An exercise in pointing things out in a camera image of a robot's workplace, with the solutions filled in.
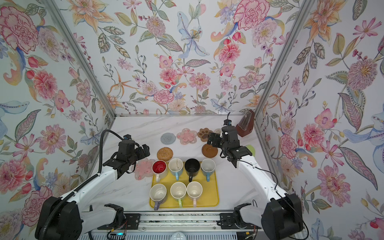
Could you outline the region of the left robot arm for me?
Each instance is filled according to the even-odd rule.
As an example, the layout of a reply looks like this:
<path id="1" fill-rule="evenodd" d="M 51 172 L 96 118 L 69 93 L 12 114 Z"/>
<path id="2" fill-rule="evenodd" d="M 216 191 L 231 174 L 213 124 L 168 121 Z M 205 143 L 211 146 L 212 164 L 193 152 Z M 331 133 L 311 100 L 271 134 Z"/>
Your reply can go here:
<path id="1" fill-rule="evenodd" d="M 150 156 L 149 146 L 139 145 L 130 135 L 125 135 L 118 147 L 109 160 L 100 162 L 96 174 L 74 190 L 61 197 L 50 197 L 43 203 L 35 232 L 37 240 L 77 240 L 99 227 L 116 229 L 127 221 L 124 208 L 116 204 L 85 211 L 96 195 L 128 174 L 138 161 Z"/>

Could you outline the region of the brown paw coaster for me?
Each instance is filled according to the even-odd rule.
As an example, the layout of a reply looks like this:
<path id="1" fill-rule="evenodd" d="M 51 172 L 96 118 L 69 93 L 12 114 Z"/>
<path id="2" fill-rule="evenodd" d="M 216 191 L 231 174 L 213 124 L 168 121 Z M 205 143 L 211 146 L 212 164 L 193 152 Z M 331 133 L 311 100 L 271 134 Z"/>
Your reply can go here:
<path id="1" fill-rule="evenodd" d="M 209 138 L 209 135 L 210 133 L 212 133 L 213 131 L 211 131 L 210 129 L 208 128 L 204 128 L 204 129 L 200 129 L 197 136 L 200 138 L 200 140 L 202 142 L 207 142 L 208 141 L 208 138 Z"/>

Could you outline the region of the brown wooden round coaster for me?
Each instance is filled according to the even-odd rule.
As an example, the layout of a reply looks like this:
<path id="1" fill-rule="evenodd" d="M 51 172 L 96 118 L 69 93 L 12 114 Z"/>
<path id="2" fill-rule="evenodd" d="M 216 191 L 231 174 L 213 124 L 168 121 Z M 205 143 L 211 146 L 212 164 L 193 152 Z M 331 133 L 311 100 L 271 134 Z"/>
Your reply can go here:
<path id="1" fill-rule="evenodd" d="M 218 154 L 218 149 L 211 145 L 204 144 L 202 147 L 202 154 L 207 158 L 214 158 Z"/>

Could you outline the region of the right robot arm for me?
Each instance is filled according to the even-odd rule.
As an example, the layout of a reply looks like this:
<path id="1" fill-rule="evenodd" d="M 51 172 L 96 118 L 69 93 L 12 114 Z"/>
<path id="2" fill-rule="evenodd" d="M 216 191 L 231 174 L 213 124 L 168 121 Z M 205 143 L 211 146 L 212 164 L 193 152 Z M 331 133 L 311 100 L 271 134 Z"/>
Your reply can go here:
<path id="1" fill-rule="evenodd" d="M 221 149 L 221 158 L 247 177 L 259 194 L 255 204 L 244 203 L 234 208 L 233 218 L 238 228 L 260 227 L 270 240 L 294 239 L 295 234 L 308 230 L 299 197 L 287 194 L 278 186 L 274 173 L 260 168 L 252 152 L 240 144 L 231 120 L 224 120 L 220 134 L 209 135 L 208 145 Z"/>

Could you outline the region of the grey woven coaster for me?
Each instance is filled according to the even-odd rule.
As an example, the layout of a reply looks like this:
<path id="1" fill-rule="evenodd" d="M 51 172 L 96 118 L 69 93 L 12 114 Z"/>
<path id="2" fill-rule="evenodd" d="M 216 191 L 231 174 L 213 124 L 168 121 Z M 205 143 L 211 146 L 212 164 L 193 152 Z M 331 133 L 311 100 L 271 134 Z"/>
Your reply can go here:
<path id="1" fill-rule="evenodd" d="M 164 133 L 161 136 L 161 143 L 164 145 L 171 145 L 176 141 L 176 136 L 173 133 Z"/>

